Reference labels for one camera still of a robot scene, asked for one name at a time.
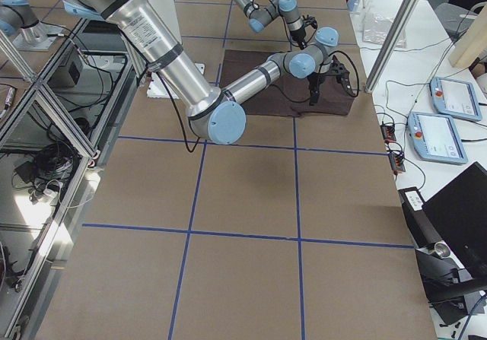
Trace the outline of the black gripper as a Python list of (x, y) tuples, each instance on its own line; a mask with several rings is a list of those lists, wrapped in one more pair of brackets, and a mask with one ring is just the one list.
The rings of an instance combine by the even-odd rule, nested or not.
[(310, 89), (309, 105), (314, 106), (320, 99), (320, 85), (323, 83), (323, 73), (313, 72), (307, 76), (307, 81)]
[(304, 49), (305, 40), (305, 26), (302, 19), (297, 19), (296, 21), (289, 24), (289, 32), (293, 40), (300, 40), (298, 46), (300, 49)]

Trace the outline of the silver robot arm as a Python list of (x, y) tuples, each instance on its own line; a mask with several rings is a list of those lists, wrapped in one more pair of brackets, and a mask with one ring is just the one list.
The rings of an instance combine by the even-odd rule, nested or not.
[(287, 27), (288, 41), (303, 49), (307, 45), (306, 25), (297, 0), (233, 0), (248, 19), (250, 29), (260, 33), (275, 19)]
[(233, 0), (256, 33), (281, 17), (299, 49), (270, 56), (221, 89), (206, 81), (149, 0), (63, 1), (68, 13), (115, 24), (141, 53), (149, 71), (166, 81), (184, 102), (193, 133), (219, 145), (232, 144), (244, 133), (247, 117), (242, 104), (245, 101), (283, 75), (304, 79), (320, 72), (321, 66), (328, 67), (339, 40), (336, 29), (321, 27), (314, 42), (307, 43), (304, 18), (296, 0), (271, 0), (264, 8), (254, 0)]

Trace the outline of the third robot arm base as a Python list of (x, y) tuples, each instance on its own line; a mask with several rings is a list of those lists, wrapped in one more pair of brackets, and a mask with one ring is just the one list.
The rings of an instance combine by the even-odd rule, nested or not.
[(41, 23), (27, 0), (1, 0), (1, 32), (16, 36), (13, 44), (20, 51), (46, 52), (64, 37), (60, 26)]

